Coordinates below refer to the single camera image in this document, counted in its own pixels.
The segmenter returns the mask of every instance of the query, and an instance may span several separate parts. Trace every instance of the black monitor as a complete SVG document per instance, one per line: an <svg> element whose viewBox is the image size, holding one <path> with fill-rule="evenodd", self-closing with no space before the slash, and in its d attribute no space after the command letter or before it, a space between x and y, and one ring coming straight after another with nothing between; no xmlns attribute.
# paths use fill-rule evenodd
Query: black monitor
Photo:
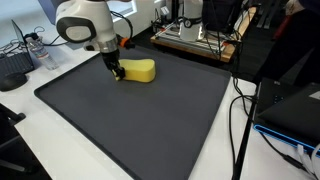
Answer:
<svg viewBox="0 0 320 180"><path fill-rule="evenodd" d="M202 22L207 30L232 34L243 0L203 0Z"/></svg>

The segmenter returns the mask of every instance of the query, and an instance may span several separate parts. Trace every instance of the floor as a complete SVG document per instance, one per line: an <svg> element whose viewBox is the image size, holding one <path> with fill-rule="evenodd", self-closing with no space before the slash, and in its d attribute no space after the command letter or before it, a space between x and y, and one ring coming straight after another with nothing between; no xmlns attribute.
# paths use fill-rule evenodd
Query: floor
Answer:
<svg viewBox="0 0 320 180"><path fill-rule="evenodd" d="M280 24L283 13L278 13L279 15L273 20L271 28L269 30L258 29L254 21L249 27L247 34L244 36L244 49L240 56L240 65L238 71L241 72L241 78L250 81L253 75L257 72L258 68L262 65L270 48L273 43L271 37L273 36L276 27ZM196 55L186 54L181 51L176 51L172 49L166 49L159 46L154 46L150 42L150 38L154 35L152 29L147 29L141 34L134 37L133 41L138 46L143 46L145 48L153 49L156 51L162 51L164 53L172 54L174 56L181 57L186 60L196 61L199 63L207 64L209 66L214 66L217 68L228 70L232 68L233 63L222 63L212 59L203 58ZM295 74L301 68L303 61L293 68L292 71L287 73L282 81L292 83L295 78ZM3 130L4 126L0 126L0 132L5 132ZM14 128L7 128L8 134L15 135L16 132ZM0 159L6 159L10 162L19 163L22 165L35 165L39 167L38 171L35 173L17 173L13 170L9 170L0 167L0 179L17 179L17 180L48 180L51 179L46 171L43 169L41 164L38 162L36 157L32 154L30 149L25 143L18 143L12 146L10 149L4 151L0 155Z"/></svg>

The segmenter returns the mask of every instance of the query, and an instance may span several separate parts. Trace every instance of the bottle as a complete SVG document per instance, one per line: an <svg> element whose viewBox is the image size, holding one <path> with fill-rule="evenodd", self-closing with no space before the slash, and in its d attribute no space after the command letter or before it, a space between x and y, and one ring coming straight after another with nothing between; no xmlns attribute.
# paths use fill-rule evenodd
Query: bottle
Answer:
<svg viewBox="0 0 320 180"><path fill-rule="evenodd" d="M50 56L44 48L41 41L34 40L32 37L27 37L27 47L39 59L39 61L48 69L54 70L59 67L58 63Z"/></svg>

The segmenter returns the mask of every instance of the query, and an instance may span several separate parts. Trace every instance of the computer monitor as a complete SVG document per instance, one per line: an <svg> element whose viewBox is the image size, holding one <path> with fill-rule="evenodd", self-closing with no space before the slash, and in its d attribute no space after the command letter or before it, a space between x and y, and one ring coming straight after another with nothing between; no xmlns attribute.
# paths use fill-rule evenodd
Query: computer monitor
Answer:
<svg viewBox="0 0 320 180"><path fill-rule="evenodd" d="M38 0L51 24L56 23L56 10L58 6L68 0Z"/></svg>
<svg viewBox="0 0 320 180"><path fill-rule="evenodd" d="M207 30L232 34L244 0L203 0L202 22Z"/></svg>

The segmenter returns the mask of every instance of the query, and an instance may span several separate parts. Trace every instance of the wooden board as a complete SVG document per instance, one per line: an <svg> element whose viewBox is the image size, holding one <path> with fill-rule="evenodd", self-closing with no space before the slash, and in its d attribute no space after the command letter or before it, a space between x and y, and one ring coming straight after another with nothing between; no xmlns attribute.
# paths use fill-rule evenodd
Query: wooden board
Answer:
<svg viewBox="0 0 320 180"><path fill-rule="evenodd" d="M239 33L240 33L241 36L243 36L244 33L246 32L246 30L249 27L249 24L250 24L250 22L251 22L251 20L252 20L252 18L253 18L255 13L256 13L256 8L255 7L250 8L249 9L249 16L246 16L243 19L243 21L241 22L240 27L239 27ZM189 52L189 53L192 53L192 54L197 54L197 55L200 55L200 56L203 56L203 57L219 60L219 57L217 55L213 55L210 52L196 50L196 49L192 49L192 48L185 47L185 46L182 46L182 45L177 45L177 44L174 44L174 43L161 41L161 40L157 39L155 36L151 37L150 40L154 44L158 44L158 45L161 45L161 46L166 46L166 47L169 47L169 48L178 49L178 50ZM223 62L229 62L231 57L233 56L234 52L235 52L235 47L233 45L231 45L231 44L227 45L226 48L224 49L224 51L221 54L220 60L223 61Z"/></svg>

